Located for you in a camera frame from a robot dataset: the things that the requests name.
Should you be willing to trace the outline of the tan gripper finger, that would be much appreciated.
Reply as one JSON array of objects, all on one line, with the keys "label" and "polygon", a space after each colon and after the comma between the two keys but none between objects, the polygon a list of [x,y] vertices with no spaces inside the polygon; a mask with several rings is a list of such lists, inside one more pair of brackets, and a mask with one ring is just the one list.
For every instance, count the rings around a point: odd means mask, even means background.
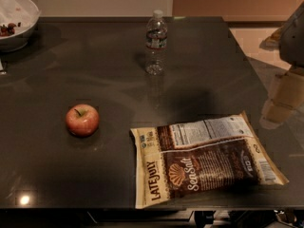
[{"label": "tan gripper finger", "polygon": [[282,123],[275,123],[275,122],[269,121],[264,116],[260,117],[259,123],[263,128],[268,129],[268,130],[277,129],[278,127],[282,126]]},{"label": "tan gripper finger", "polygon": [[268,99],[262,108],[262,117],[272,123],[281,124],[293,113],[294,108],[288,104]]}]

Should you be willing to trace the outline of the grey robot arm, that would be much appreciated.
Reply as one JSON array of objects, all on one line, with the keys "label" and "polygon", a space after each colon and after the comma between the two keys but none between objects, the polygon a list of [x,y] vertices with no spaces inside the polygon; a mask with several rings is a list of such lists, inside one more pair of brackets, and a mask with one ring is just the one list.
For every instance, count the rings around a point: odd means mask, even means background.
[{"label": "grey robot arm", "polygon": [[283,25],[278,48],[291,67],[271,82],[259,121],[266,129],[282,125],[304,103],[304,2]]}]

